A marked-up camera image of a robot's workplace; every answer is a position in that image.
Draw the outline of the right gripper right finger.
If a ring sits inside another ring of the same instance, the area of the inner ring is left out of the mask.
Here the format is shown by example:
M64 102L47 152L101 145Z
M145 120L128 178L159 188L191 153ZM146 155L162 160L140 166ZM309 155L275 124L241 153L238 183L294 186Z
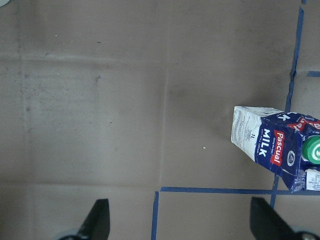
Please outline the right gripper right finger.
M262 197L250 202L250 230L256 240L302 240Z

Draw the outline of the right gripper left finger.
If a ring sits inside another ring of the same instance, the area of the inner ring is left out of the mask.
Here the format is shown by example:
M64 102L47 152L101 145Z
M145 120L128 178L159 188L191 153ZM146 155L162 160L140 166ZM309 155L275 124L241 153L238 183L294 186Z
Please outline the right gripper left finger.
M89 214L80 226L77 240L107 240L110 235L110 206L109 200L95 201Z

